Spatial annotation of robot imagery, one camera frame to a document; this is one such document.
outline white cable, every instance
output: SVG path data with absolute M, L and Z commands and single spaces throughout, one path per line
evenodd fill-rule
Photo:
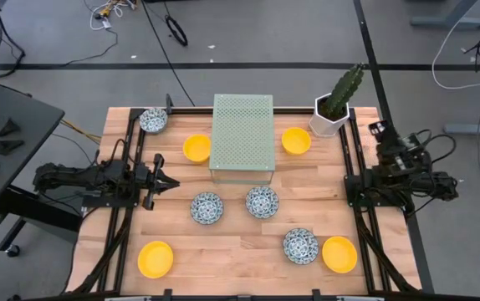
M 465 16 L 467 15 L 468 12 L 471 11 L 472 8 L 469 8 L 467 10 L 467 12 L 459 19 L 457 20 L 457 22 L 454 24 L 454 26 L 452 27 L 452 29 L 450 29 L 450 31 L 448 32 L 448 35 L 446 38 L 444 38 L 444 41 L 442 42 L 441 44 L 441 47 L 439 48 L 439 51 L 437 52 L 437 55 L 435 56 L 435 58 L 433 59 L 433 62 L 431 63 L 431 74 L 433 75 L 433 80 L 435 80 L 435 83 L 443 88 L 443 89 L 465 89 L 465 88 L 472 88 L 472 87 L 478 87 L 480 86 L 480 83 L 478 84 L 466 84 L 466 85 L 463 85 L 463 86 L 460 86 L 460 87 L 449 87 L 449 86 L 446 86 L 444 84 L 441 84 L 439 83 L 439 81 L 437 80 L 437 77 L 435 76 L 435 62 L 437 61 L 437 59 L 439 58 L 439 55 L 441 55 L 441 52 L 442 50 L 444 49 L 444 45 L 447 43 L 447 40 L 448 38 L 450 38 L 450 35 L 452 34 L 452 32 L 454 31 L 454 29 L 456 29 L 457 25 L 461 22 L 461 20 L 463 20 L 463 18 L 465 18 Z
M 98 6 L 97 8 L 95 8 L 92 12 L 91 12 L 91 16 L 89 16 L 89 27 L 93 30 L 101 30 L 101 29 L 105 29 L 105 26 L 101 26 L 99 28 L 94 28 L 93 27 L 93 19 L 94 19 L 94 16 L 95 16 L 95 12 L 97 12 L 100 8 L 103 8 L 103 7 L 106 7 L 108 5 L 110 5 L 112 3 L 113 0 L 109 0 L 108 2 L 106 2 L 105 4 L 103 5 L 100 5 Z M 112 7 L 112 10 L 114 11 L 115 15 L 118 17 L 118 18 L 121 18 L 123 17 L 123 10 L 120 8 L 120 7 L 126 7 L 126 6 L 129 6 L 128 4 L 123 4 L 123 3 L 119 3 L 117 2 L 113 7 Z
M 101 30 L 101 29 L 105 29 L 105 26 L 101 26 L 99 28 L 94 28 L 93 27 L 93 19 L 94 19 L 94 16 L 95 16 L 95 12 L 99 9 L 99 8 L 103 8 L 105 6 L 107 6 L 108 4 L 110 4 L 110 1 L 108 1 L 107 3 L 101 5 L 101 6 L 98 6 L 97 8 L 95 8 L 93 10 L 93 12 L 91 12 L 91 15 L 89 16 L 89 27 L 93 30 Z

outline chair wheel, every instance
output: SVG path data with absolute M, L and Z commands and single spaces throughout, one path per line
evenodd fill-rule
M 13 295 L 11 298 L 8 298 L 8 301 L 19 301 L 21 300 L 21 296 Z
M 6 255 L 10 258 L 17 257 L 21 252 L 21 248 L 17 245 L 10 245 L 8 250 L 6 250 Z

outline yellow bowl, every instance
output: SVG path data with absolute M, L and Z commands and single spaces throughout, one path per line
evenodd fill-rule
M 182 146 L 184 156 L 196 163 L 202 163 L 210 156 L 210 138 L 205 135 L 191 135 Z
M 306 130 L 289 128 L 281 136 L 281 143 L 290 155 L 301 155 L 310 148 L 310 136 Z
M 149 242 L 138 255 L 138 269 L 148 278 L 160 278 L 173 264 L 173 251 L 165 242 Z
M 337 273 L 348 273 L 357 264 L 354 244 L 345 237 L 331 237 L 322 248 L 325 265 Z

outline small bowl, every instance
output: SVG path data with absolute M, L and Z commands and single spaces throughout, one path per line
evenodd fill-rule
M 167 113 L 163 109 L 150 108 L 140 115 L 140 128 L 147 133 L 158 134 L 166 129 Z
M 173 251 L 165 242 L 149 242 L 138 255 L 138 269 L 152 279 L 160 278 L 167 274 L 173 264 Z
M 285 235 L 283 250 L 291 262 L 302 265 L 309 264 L 318 256 L 318 240 L 311 231 L 295 228 Z
M 333 272 L 348 273 L 357 264 L 357 251 L 345 237 L 330 237 L 322 248 L 325 265 Z
M 205 135 L 191 135 L 184 141 L 182 152 L 190 161 L 202 163 L 210 156 L 211 141 Z
M 254 187 L 246 195 L 246 207 L 256 218 L 269 218 L 279 209 L 279 198 L 268 186 Z
M 222 199 L 212 192 L 203 192 L 193 198 L 190 205 L 191 218 L 202 225 L 210 225 L 222 217 Z
M 281 136 L 281 143 L 290 155 L 301 155 L 310 148 L 310 135 L 304 129 L 289 128 Z

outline cactus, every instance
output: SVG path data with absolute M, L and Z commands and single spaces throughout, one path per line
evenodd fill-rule
M 351 96 L 363 80 L 363 64 L 357 64 L 339 79 L 331 95 L 321 101 L 319 112 L 328 120 L 339 120 Z

